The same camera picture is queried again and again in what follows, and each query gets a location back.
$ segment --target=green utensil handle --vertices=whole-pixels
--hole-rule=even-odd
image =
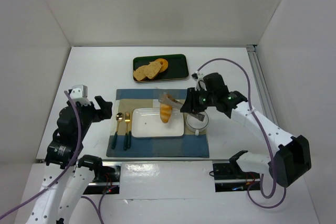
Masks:
[[[127,151],[127,143],[128,143],[128,135],[127,135],[127,132],[126,132],[125,139],[124,139],[124,151]]]
[[[128,132],[128,142],[127,142],[127,149],[131,148],[131,138],[132,138],[132,134],[131,131]]]
[[[115,132],[113,140],[112,140],[112,145],[111,145],[112,149],[114,149],[115,146],[117,145],[117,138],[118,138],[118,134],[117,134],[117,132]]]

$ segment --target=rectangular white plate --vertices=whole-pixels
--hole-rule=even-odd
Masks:
[[[160,119],[160,108],[135,109],[132,116],[132,136],[169,137],[184,134],[183,113],[173,109],[167,123]]]

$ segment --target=gold spoon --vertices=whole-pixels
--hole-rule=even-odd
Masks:
[[[112,145],[111,145],[111,148],[114,149],[115,146],[117,145],[117,138],[118,138],[118,128],[119,128],[119,124],[120,122],[122,122],[122,120],[124,120],[124,114],[119,112],[115,119],[117,120],[117,129],[115,130],[115,134],[114,134],[114,137],[113,137],[113,140],[112,140]]]
[[[124,151],[128,148],[128,124],[131,122],[131,116],[129,112],[126,112],[125,123],[126,123],[126,134],[124,139]]]

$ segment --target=mug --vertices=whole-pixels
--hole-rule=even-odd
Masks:
[[[195,135],[198,136],[200,134],[200,132],[204,131],[206,129],[206,127],[208,126],[209,123],[209,117],[207,115],[207,113],[205,112],[201,112],[201,114],[203,114],[204,120],[203,122],[201,122],[200,120],[194,118],[191,115],[187,115],[187,118],[185,120],[185,123],[187,125],[187,128],[192,131],[195,132]]]

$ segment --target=black tray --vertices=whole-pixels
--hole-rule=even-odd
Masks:
[[[171,81],[171,80],[183,80],[189,76],[187,60],[185,55],[159,55],[159,56],[144,56],[136,57],[133,59],[133,70],[143,65],[148,65],[150,62],[156,59],[165,59],[168,61],[168,68],[163,73],[159,73],[153,80],[146,79],[142,82],[153,82],[153,81]]]

